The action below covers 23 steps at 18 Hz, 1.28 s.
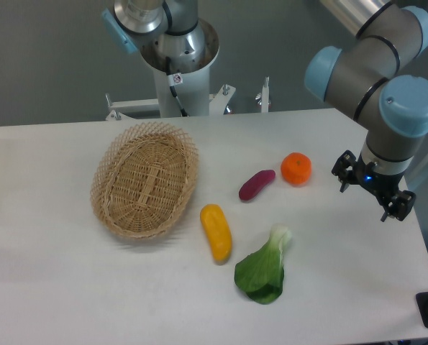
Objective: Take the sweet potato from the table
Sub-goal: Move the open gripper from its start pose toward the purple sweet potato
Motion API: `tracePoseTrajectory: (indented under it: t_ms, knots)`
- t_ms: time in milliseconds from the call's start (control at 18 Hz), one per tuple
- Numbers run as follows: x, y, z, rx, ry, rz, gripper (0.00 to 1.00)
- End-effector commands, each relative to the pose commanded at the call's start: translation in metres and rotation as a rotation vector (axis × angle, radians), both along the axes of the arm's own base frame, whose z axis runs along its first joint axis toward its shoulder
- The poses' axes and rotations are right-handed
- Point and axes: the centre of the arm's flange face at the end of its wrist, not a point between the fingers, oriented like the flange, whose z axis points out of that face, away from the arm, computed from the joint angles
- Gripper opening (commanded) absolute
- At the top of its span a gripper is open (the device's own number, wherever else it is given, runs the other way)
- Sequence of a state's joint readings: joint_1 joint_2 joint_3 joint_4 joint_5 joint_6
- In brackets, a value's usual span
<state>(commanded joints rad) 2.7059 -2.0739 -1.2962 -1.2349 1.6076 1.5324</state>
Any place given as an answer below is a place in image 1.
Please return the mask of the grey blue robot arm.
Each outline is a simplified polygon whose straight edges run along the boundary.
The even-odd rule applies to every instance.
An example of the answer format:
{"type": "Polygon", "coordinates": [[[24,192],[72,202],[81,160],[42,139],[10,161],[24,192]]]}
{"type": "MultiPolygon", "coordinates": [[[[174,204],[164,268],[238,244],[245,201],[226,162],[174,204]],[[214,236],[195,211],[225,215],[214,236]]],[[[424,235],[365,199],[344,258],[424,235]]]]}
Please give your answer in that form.
{"type": "Polygon", "coordinates": [[[318,99],[365,128],[359,155],[344,152],[332,174],[342,188],[359,185],[383,215],[405,219],[416,196],[399,183],[428,133],[428,80],[401,69],[428,47],[428,12],[392,1],[326,1],[355,36],[354,48],[321,49],[304,84],[318,99]]]}

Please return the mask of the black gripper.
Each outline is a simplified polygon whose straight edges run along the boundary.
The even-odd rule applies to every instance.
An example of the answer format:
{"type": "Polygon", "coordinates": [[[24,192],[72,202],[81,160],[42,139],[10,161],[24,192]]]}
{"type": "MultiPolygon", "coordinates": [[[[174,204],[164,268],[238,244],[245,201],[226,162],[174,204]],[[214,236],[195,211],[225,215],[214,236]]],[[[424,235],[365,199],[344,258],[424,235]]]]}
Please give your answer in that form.
{"type": "Polygon", "coordinates": [[[380,171],[380,164],[374,162],[366,164],[362,157],[356,160],[354,154],[346,150],[332,168],[333,176],[341,183],[340,192],[344,193],[350,185],[358,184],[375,197],[383,207],[381,221],[394,218],[403,221],[411,212],[416,194],[409,190],[401,190],[399,183],[404,176],[404,170],[396,168],[393,171],[380,171]]]}

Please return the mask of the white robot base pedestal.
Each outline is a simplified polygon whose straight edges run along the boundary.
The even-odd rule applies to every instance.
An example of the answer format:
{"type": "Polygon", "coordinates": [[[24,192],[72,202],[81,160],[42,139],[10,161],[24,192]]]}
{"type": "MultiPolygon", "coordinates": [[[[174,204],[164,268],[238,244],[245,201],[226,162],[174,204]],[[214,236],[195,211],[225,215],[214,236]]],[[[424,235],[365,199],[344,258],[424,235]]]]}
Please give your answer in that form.
{"type": "Polygon", "coordinates": [[[197,1],[115,1],[101,19],[115,42],[151,69],[161,117],[209,115],[219,38],[199,17],[197,1]]]}

